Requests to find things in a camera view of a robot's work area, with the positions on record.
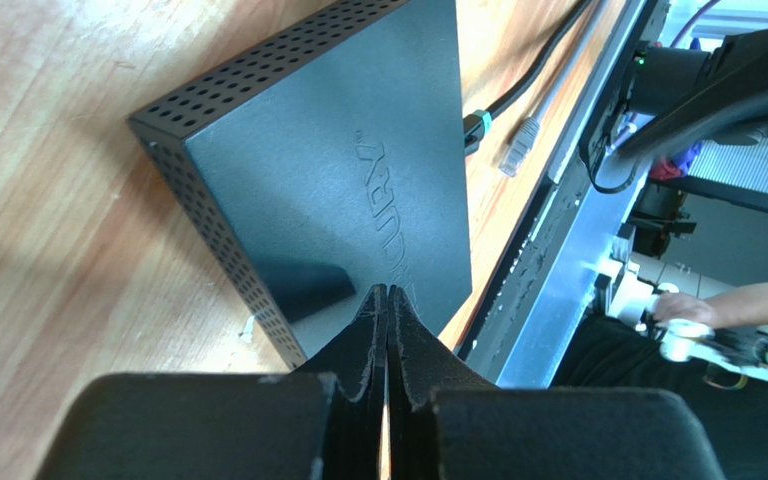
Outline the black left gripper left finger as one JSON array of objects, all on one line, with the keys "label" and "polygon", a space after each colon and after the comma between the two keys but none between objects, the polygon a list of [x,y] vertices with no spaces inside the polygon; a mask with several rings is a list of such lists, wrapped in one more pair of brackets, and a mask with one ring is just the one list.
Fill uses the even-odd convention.
[{"label": "black left gripper left finger", "polygon": [[375,479],[388,292],[288,374],[119,373],[70,407],[41,479]]}]

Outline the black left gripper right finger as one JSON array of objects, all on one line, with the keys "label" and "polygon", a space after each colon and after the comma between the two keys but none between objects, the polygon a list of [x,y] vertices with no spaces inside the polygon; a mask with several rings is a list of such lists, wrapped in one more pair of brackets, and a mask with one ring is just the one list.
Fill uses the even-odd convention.
[{"label": "black left gripper right finger", "polygon": [[654,389],[502,389],[387,298],[395,479],[717,479],[700,421]]}]

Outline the black Mercury network switch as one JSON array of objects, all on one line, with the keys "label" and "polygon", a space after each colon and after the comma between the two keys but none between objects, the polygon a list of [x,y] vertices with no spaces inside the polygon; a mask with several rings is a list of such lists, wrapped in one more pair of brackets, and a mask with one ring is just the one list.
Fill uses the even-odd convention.
[{"label": "black Mercury network switch", "polygon": [[471,294],[452,1],[338,1],[128,126],[290,367],[374,285],[436,334]]}]

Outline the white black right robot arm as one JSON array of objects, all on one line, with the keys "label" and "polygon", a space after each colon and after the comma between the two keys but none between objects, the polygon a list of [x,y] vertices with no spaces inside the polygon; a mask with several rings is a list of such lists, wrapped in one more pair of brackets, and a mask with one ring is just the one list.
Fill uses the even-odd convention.
[{"label": "white black right robot arm", "polygon": [[651,120],[617,148],[621,162],[767,129],[768,30],[731,35],[712,53],[649,49],[635,70],[627,106]]}]

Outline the operator forearm and hand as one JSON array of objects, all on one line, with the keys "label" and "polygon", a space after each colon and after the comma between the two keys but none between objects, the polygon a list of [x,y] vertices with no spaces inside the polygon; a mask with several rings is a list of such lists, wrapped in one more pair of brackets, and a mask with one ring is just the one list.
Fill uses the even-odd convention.
[{"label": "operator forearm and hand", "polygon": [[664,293],[652,316],[657,321],[690,320],[714,330],[768,325],[768,282],[738,287],[706,299]]}]

